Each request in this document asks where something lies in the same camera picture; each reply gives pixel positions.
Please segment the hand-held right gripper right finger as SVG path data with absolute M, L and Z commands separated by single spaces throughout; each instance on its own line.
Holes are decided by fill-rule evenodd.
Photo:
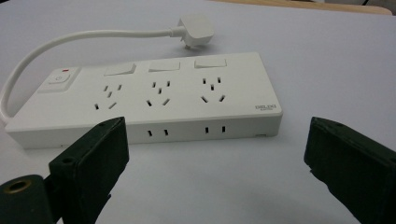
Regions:
M 304 162 L 361 224 L 396 224 L 395 151 L 342 123 L 313 117 Z

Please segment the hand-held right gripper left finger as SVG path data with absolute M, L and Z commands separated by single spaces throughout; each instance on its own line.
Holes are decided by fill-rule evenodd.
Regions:
M 49 163 L 64 224 L 94 224 L 129 161 L 125 118 L 103 121 Z

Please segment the white power plug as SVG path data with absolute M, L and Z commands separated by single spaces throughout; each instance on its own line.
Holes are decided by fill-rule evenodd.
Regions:
M 193 48 L 209 43 L 214 36 L 214 27 L 203 14 L 184 15 L 177 27 L 171 28 L 170 36 L 180 37 L 187 48 Z

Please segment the white power strip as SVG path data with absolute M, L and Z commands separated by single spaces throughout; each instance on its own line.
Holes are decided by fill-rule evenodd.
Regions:
M 283 111 L 257 52 L 54 70 L 6 132 L 66 147 L 123 117 L 132 144 L 275 136 Z

